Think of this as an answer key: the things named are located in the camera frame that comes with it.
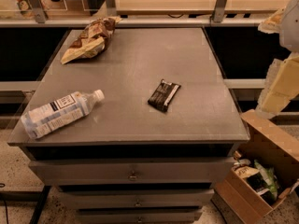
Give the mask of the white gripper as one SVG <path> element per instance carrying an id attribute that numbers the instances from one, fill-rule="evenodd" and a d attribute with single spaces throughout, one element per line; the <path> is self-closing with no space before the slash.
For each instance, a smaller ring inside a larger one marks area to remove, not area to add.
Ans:
<path id="1" fill-rule="evenodd" d="M 285 8 L 262 21 L 258 30 L 266 34 L 279 33 L 281 47 L 299 52 L 299 0 L 290 0 Z M 271 119 L 298 94 L 299 54 L 292 53 L 283 61 L 274 59 L 269 66 L 255 111 L 260 117 Z"/>

